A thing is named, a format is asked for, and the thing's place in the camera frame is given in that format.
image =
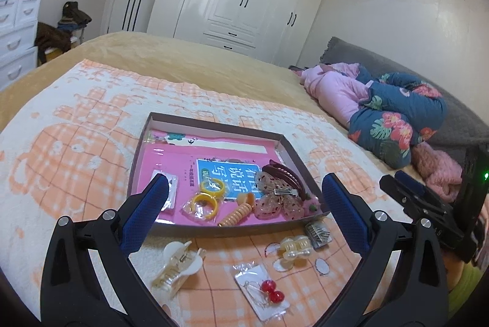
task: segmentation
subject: red bead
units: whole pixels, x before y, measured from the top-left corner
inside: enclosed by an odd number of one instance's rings
[[[277,283],[273,280],[265,280],[260,288],[263,292],[271,294],[277,288]]]
[[[282,291],[274,291],[268,294],[270,301],[273,303],[280,303],[285,299],[285,295]]]

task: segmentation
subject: pink fluffy cloth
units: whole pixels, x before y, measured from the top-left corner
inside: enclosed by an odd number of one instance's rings
[[[426,142],[412,147],[411,162],[426,186],[447,203],[455,201],[461,185],[461,167],[448,154]]]

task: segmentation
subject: orange and white blanket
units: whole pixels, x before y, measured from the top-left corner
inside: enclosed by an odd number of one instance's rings
[[[373,210],[408,221],[379,189],[383,173],[320,115],[84,60],[26,103],[0,134],[0,267],[37,316],[42,266],[56,220],[62,215],[94,219],[124,202],[135,147],[150,112],[282,133],[319,184],[334,172]],[[168,312],[181,327],[255,326],[258,319],[233,280],[232,265],[256,261],[267,267],[292,303],[284,320],[271,325],[313,325],[359,262],[334,219],[326,222],[333,242],[286,273],[273,269],[278,255],[270,244],[300,232],[193,239],[195,248],[207,250],[204,267],[187,280]],[[161,271],[163,247],[172,240],[149,236],[130,256],[148,287]],[[91,255],[109,303],[123,310],[98,255]],[[327,275],[316,269],[317,259],[328,263]],[[377,299],[385,294],[395,261],[393,256]]]

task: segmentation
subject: yellow hair tie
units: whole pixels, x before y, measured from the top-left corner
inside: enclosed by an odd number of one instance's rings
[[[208,203],[210,203],[212,205],[212,212],[208,215],[204,215],[204,218],[205,219],[212,219],[216,216],[217,214],[217,210],[218,210],[218,203],[217,203],[217,199],[208,194],[208,193],[198,193],[196,194],[192,200],[190,201],[190,210],[192,210],[192,212],[196,212],[195,210],[195,203],[199,202],[199,201],[206,201]]]
[[[217,178],[209,178],[212,182],[219,185],[220,190],[210,190],[205,187],[205,181],[200,183],[200,191],[202,193],[206,193],[212,197],[224,197],[224,193],[226,192],[226,186],[223,181]]]

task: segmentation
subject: silver bolt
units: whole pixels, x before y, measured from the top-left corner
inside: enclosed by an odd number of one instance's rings
[[[426,218],[423,218],[421,220],[421,224],[422,226],[424,226],[425,228],[431,228],[431,221],[429,219],[426,219]]]
[[[384,211],[377,211],[375,218],[379,221],[387,221],[387,214]]]
[[[107,210],[103,213],[102,218],[104,218],[106,221],[110,221],[116,216],[116,212],[114,210]]]
[[[67,216],[62,216],[60,219],[58,219],[59,226],[65,226],[68,222],[69,218]]]

